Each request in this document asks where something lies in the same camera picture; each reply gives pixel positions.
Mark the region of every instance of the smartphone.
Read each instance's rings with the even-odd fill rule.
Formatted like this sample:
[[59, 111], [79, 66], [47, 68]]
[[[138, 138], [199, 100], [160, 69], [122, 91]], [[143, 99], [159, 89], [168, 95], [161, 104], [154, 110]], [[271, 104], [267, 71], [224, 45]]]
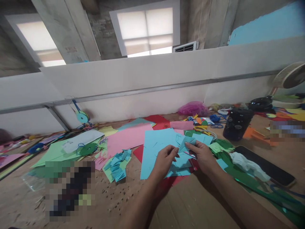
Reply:
[[284, 187], [289, 187], [294, 184], [295, 177], [293, 175], [287, 173], [286, 171], [282, 170], [281, 168], [277, 167], [266, 159], [258, 156], [256, 153], [252, 152], [246, 147], [237, 146], [235, 148], [235, 151], [245, 156], [248, 160], [258, 164], [261, 169], [272, 178], [272, 181], [274, 183]]

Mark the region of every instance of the white wall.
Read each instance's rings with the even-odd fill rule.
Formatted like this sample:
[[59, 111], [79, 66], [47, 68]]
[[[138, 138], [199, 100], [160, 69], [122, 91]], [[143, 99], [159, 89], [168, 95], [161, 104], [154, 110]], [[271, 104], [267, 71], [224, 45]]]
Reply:
[[[305, 61], [305, 42], [289, 38], [138, 58], [42, 68], [43, 73], [0, 78], [0, 109], [166, 84], [281, 69]], [[79, 103], [93, 123], [168, 114], [190, 101], [249, 102], [271, 90], [272, 77], [171, 89]], [[293, 90], [303, 90], [304, 86]], [[71, 128], [80, 125], [73, 104], [57, 107]], [[13, 136], [63, 128], [47, 109], [0, 115], [0, 128]]]

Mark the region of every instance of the finger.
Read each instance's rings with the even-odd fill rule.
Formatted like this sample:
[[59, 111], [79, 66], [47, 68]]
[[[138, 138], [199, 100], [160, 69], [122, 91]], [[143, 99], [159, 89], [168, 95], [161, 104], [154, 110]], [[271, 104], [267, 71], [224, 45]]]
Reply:
[[168, 155], [168, 157], [171, 158], [172, 161], [176, 161], [175, 157], [178, 155], [179, 148], [174, 148], [171, 153]]

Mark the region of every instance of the white paper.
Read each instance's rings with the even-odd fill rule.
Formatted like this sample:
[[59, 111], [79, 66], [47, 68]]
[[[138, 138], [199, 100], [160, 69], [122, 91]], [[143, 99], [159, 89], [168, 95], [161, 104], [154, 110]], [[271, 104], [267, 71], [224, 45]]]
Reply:
[[65, 144], [62, 145], [62, 147], [66, 153], [72, 153], [73, 151], [77, 150], [79, 143], [86, 145], [103, 135], [104, 133], [92, 129], [83, 132], [76, 137], [70, 138], [67, 142], [65, 142]]

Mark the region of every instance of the yellow paper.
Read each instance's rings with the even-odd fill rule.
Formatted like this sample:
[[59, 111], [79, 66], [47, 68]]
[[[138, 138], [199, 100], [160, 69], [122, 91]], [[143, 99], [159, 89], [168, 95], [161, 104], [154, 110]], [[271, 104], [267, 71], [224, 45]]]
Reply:
[[103, 127], [101, 129], [99, 129], [98, 131], [104, 133], [105, 136], [107, 136], [107, 137], [118, 132], [118, 130], [113, 129], [112, 126]]
[[299, 121], [305, 121], [305, 114], [288, 114], [288, 116]]
[[286, 109], [286, 111], [288, 111], [289, 113], [293, 113], [293, 114], [305, 114], [305, 110], [302, 110], [302, 108]]

